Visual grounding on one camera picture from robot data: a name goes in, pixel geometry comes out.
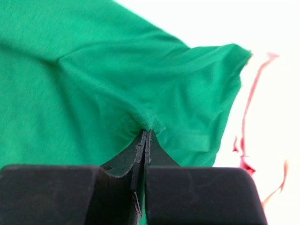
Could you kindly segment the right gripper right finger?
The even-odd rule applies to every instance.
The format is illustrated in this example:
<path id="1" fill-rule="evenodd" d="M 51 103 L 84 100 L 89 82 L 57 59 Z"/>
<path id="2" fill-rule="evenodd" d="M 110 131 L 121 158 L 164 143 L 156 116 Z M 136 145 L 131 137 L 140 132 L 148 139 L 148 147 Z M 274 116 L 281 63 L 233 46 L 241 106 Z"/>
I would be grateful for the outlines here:
<path id="1" fill-rule="evenodd" d="M 240 168 L 180 167 L 155 133 L 145 145 L 145 212 L 149 225 L 265 225 L 250 175 Z"/>

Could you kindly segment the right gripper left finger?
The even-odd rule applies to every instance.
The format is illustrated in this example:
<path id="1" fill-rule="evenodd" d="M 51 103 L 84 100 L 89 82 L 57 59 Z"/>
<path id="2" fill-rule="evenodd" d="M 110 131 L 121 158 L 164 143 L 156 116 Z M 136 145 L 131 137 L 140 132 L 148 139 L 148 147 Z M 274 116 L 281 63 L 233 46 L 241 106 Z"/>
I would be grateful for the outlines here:
<path id="1" fill-rule="evenodd" d="M 3 225 L 136 225 L 143 211 L 147 133 L 103 165 L 8 165 L 0 171 Z"/>

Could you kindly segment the green t-shirt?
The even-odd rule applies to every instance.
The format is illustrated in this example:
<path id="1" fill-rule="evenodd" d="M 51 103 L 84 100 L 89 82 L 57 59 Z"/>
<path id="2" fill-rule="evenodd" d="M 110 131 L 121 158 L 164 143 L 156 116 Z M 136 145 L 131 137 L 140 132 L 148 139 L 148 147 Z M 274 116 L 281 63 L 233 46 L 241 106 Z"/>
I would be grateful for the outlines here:
<path id="1" fill-rule="evenodd" d="M 112 0 L 3 0 L 0 165 L 101 165 L 153 130 L 179 165 L 212 166 L 250 57 Z"/>

